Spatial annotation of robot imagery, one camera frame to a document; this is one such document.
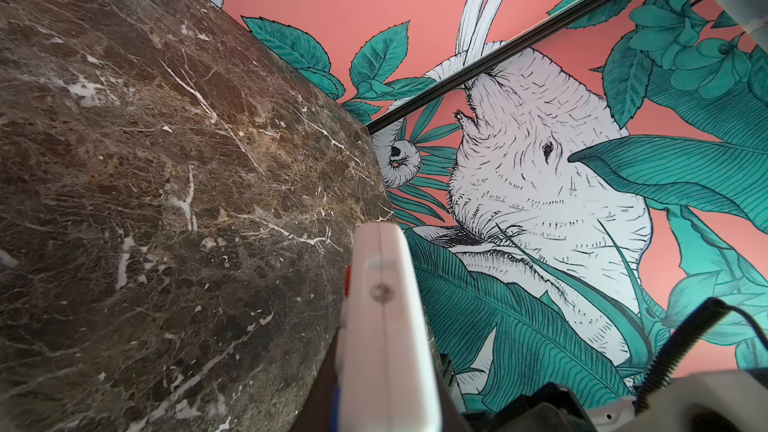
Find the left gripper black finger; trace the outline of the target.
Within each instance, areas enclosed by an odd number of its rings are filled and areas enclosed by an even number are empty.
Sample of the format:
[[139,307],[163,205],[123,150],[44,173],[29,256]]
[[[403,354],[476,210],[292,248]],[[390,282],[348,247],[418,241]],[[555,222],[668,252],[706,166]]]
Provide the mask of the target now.
[[340,328],[337,328],[317,372],[309,394],[299,411],[291,432],[336,432],[338,425],[338,387],[336,351]]

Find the white remote control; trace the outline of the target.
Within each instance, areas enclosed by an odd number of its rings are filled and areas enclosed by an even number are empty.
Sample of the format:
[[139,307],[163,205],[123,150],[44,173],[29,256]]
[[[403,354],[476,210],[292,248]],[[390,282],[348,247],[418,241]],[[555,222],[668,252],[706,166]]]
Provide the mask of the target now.
[[354,234],[335,353],[334,431],[439,431],[440,395],[418,284],[401,228]]

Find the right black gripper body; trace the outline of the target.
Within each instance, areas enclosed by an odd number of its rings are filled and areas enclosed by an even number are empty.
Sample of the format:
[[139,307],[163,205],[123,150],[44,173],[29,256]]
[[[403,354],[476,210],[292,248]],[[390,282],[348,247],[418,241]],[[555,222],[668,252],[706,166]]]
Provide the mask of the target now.
[[473,431],[596,432],[585,409],[567,387],[547,383],[521,395],[499,412],[465,412]]

